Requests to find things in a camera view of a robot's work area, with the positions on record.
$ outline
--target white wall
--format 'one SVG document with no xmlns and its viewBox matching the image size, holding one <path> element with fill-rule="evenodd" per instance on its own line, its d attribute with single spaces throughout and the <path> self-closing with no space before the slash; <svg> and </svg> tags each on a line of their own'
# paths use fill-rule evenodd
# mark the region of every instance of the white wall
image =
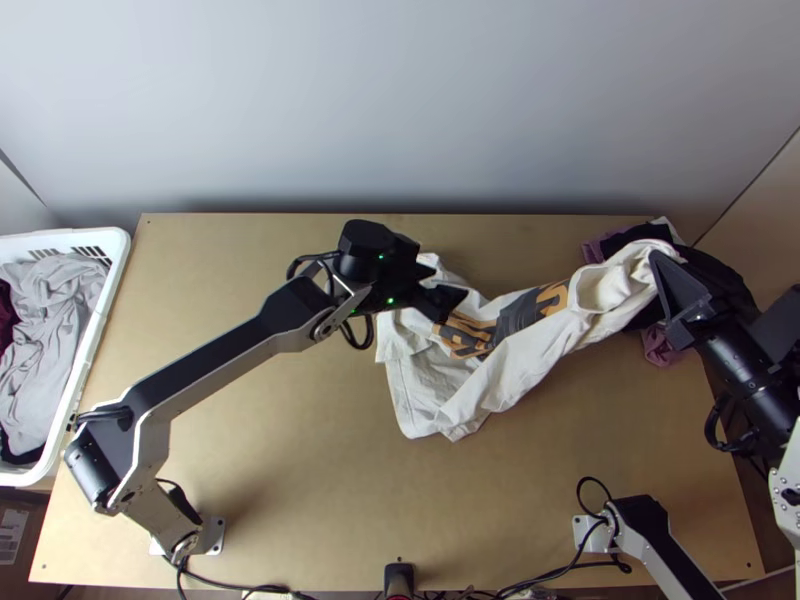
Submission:
<svg viewBox="0 0 800 600">
<path fill-rule="evenodd" d="M 0 235 L 58 226 L 55 215 L 3 161 L 0 151 Z"/>
<path fill-rule="evenodd" d="M 797 0 L 0 0 L 0 15 L 0 146 L 82 223 L 627 211 L 692 238 L 800 124 Z"/>
</svg>

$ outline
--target printed logo on shirt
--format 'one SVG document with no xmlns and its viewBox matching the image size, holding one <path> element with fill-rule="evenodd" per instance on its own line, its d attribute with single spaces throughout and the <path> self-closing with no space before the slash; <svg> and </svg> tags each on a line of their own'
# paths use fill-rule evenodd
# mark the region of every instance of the printed logo on shirt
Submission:
<svg viewBox="0 0 800 600">
<path fill-rule="evenodd" d="M 453 311 L 444 324 L 435 324 L 433 333 L 450 348 L 451 358 L 485 358 L 500 342 L 537 321 L 567 307 L 569 279 L 532 288 L 500 309 L 492 321 L 477 321 Z"/>
</svg>

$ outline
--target maroon cloth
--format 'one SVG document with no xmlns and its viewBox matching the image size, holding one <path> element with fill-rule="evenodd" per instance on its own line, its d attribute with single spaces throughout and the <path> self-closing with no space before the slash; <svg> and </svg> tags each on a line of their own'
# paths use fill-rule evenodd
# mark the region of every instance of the maroon cloth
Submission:
<svg viewBox="0 0 800 600">
<path fill-rule="evenodd" d="M 11 304 L 11 286 L 0 279 L 0 356 L 11 345 L 14 325 L 19 323 L 17 311 Z"/>
</svg>

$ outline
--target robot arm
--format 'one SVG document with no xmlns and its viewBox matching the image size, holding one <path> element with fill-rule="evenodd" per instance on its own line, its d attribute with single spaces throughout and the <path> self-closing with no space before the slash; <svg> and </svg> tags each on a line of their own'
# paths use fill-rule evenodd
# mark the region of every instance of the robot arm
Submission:
<svg viewBox="0 0 800 600">
<path fill-rule="evenodd" d="M 146 529 L 174 563 L 217 553 L 224 521 L 204 524 L 179 487 L 156 477 L 169 454 L 170 423 L 200 401 L 279 353 L 302 352 L 347 319 L 414 307 L 444 321 L 466 295 L 419 281 L 434 273 L 416 262 L 419 245 L 369 221 L 349 221 L 335 252 L 312 257 L 269 295 L 249 321 L 142 379 L 116 401 L 79 417 L 64 459 L 95 511 L 123 513 Z M 314 281 L 324 270 L 327 289 Z"/>
<path fill-rule="evenodd" d="M 795 548 L 800 568 L 800 417 L 798 356 L 800 286 L 764 314 L 741 277 L 716 259 L 690 250 L 688 264 L 661 253 L 651 266 L 676 349 L 694 348 L 703 359 L 715 397 L 705 436 L 716 450 L 757 457 L 769 466 L 778 526 Z M 737 440 L 716 439 L 723 410 L 741 411 L 749 429 Z M 575 517 L 576 546 L 618 553 L 642 562 L 670 600 L 718 600 L 722 594 L 672 537 L 666 510 L 650 496 L 611 499 L 599 513 Z"/>
</svg>

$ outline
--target purple cloth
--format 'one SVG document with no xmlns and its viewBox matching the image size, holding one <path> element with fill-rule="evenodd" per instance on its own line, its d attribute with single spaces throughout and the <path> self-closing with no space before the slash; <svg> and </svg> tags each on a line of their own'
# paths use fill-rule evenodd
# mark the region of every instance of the purple cloth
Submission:
<svg viewBox="0 0 800 600">
<path fill-rule="evenodd" d="M 667 341 L 667 334 L 663 325 L 658 323 L 651 325 L 640 333 L 642 334 L 644 357 L 648 362 L 657 367 L 669 367 L 683 358 L 683 352 L 675 350 L 672 344 Z"/>
<path fill-rule="evenodd" d="M 599 265 L 601 262 L 606 261 L 606 257 L 603 256 L 603 250 L 600 248 L 600 242 L 603 240 L 607 240 L 612 235 L 617 235 L 618 233 L 625 233 L 629 229 L 633 229 L 636 227 L 635 225 L 628 225 L 627 227 L 620 227 L 619 229 L 612 229 L 611 231 L 606 231 L 603 235 L 594 238 L 593 240 L 587 240 L 585 242 L 581 242 L 581 252 L 583 252 L 583 260 L 586 261 L 587 265 Z"/>
</svg>

